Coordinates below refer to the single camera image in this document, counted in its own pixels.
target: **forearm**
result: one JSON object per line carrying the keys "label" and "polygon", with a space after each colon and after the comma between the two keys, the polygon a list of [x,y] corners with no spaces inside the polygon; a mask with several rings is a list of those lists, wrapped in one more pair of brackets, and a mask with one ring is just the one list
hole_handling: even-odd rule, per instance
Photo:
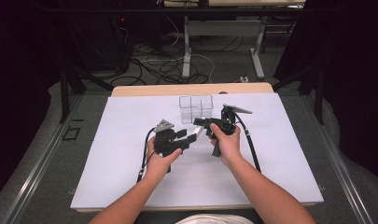
{"label": "forearm", "polygon": [[133,223],[158,182],[144,178],[98,214],[91,223]]}
{"label": "forearm", "polygon": [[229,168],[265,223],[315,223],[307,210],[288,192],[241,158]]}

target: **transparent plastic box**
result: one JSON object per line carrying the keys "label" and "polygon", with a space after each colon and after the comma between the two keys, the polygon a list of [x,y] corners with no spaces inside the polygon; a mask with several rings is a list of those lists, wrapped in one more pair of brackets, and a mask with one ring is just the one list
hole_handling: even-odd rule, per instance
{"label": "transparent plastic box", "polygon": [[182,123],[194,122],[196,118],[211,118],[213,110],[212,95],[191,95],[179,97]]}

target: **white desk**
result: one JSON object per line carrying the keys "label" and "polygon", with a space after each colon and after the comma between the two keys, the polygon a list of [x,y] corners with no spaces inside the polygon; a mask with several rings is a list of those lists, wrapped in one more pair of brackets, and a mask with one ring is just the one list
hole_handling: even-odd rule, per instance
{"label": "white desk", "polygon": [[[229,94],[218,94],[221,91]],[[252,110],[252,115],[241,118],[251,132],[262,172],[303,204],[323,202],[279,96],[269,84],[248,83],[116,88],[105,107],[72,208],[101,210],[131,188],[142,162],[146,134],[162,119],[172,122],[176,131],[192,132],[194,125],[179,122],[179,93],[213,94],[214,118],[219,118],[222,104]],[[253,164],[248,143],[241,139],[241,152]],[[157,186],[144,210],[250,207],[226,166],[211,155],[212,150],[203,133],[173,163],[172,172]]]}
{"label": "white desk", "polygon": [[[209,0],[210,7],[271,7],[303,5],[305,0]],[[166,7],[196,7],[198,1],[176,2],[164,1]],[[183,64],[183,77],[189,77],[191,48],[189,37],[191,35],[244,35],[254,36],[255,47],[250,49],[256,75],[264,78],[264,72],[259,59],[259,50],[264,36],[267,18],[260,21],[189,21],[185,17],[185,59]]]}

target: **white table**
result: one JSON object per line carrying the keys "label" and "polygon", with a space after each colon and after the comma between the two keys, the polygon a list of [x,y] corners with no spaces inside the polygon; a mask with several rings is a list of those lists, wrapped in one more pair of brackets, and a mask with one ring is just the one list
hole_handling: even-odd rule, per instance
{"label": "white table", "polygon": [[[218,94],[221,91],[229,94]],[[251,132],[262,173],[305,205],[323,202],[286,111],[269,84],[202,84],[115,88],[92,143],[73,209],[101,210],[135,184],[146,134],[162,119],[172,122],[176,131],[191,133],[194,125],[179,122],[180,94],[213,94],[213,118],[219,118],[222,104],[252,110],[252,115],[240,117]],[[241,152],[253,164],[247,141],[241,139]],[[144,210],[251,207],[212,150],[203,133],[173,163],[172,172],[157,186]]]}

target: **gripper handle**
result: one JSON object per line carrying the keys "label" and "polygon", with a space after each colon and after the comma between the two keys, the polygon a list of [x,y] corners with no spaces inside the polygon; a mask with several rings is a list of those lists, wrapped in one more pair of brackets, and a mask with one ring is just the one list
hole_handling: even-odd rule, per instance
{"label": "gripper handle", "polygon": [[214,151],[212,152],[212,156],[220,157],[220,155],[221,155],[221,151],[220,151],[220,147],[218,145],[218,139],[216,139],[216,143],[215,143]]}

